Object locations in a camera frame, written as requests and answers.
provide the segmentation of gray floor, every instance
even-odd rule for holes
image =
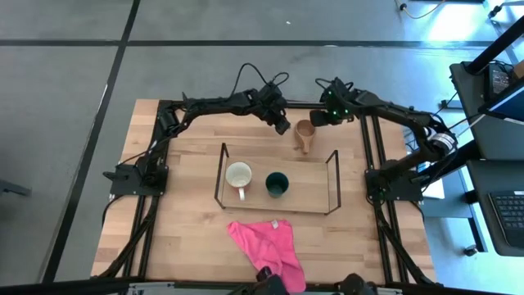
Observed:
[[[3,0],[0,39],[120,39],[131,3]],[[409,2],[409,9],[420,14],[433,5]],[[446,3],[428,18],[410,20],[393,0],[142,0],[131,39],[491,41],[497,31],[486,19],[488,6]],[[515,49],[518,56],[524,52]],[[320,88],[314,79],[339,76],[383,99],[435,111],[454,93],[449,64],[471,60],[481,50],[127,48],[57,279],[89,276],[110,187],[102,172],[119,158],[135,99],[180,99],[182,91],[195,98],[226,95],[238,67],[250,61],[268,77],[288,71],[291,78],[282,86],[288,99],[316,101]],[[33,189],[31,197],[0,197],[0,285],[39,279],[115,52],[114,47],[0,47],[0,178]],[[505,54],[499,58],[508,60]],[[239,88],[260,86],[246,70]],[[444,118],[453,123],[463,113],[446,112]],[[517,260],[493,252],[457,254],[472,241],[467,223],[464,228],[460,220],[429,220],[427,235],[443,284],[524,290],[509,276],[484,275],[494,267],[514,267],[509,265]]]

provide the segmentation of pink cloth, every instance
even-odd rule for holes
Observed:
[[[288,292],[304,292],[304,271],[296,258],[293,228],[287,220],[248,225],[234,221],[228,225],[228,232],[257,270],[268,266],[282,277]]]

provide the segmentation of wooden tabletop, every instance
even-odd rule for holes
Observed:
[[[147,149],[156,118],[157,100],[136,102],[122,159]],[[287,109],[291,127],[308,119],[309,110]],[[386,156],[406,155],[401,127],[380,120]],[[378,157],[369,120],[375,166]],[[214,200],[221,143],[236,157],[322,161],[339,151],[341,208],[329,216],[311,213],[221,209]],[[372,207],[365,201],[366,168],[360,123],[317,128],[310,153],[298,148],[293,130],[283,136],[255,116],[202,116],[172,139],[169,145],[169,182],[160,199],[151,245],[148,279],[251,282],[256,270],[228,236],[233,222],[252,223],[286,219],[293,226],[296,255],[308,283],[332,284],[350,273],[367,281],[384,282],[377,228]],[[100,274],[128,242],[137,197],[122,197],[107,212],[92,275]],[[404,247],[430,278],[435,278],[420,212],[408,202],[396,202]],[[132,275],[138,272],[142,245],[135,253]],[[394,278],[398,270],[390,245]]]

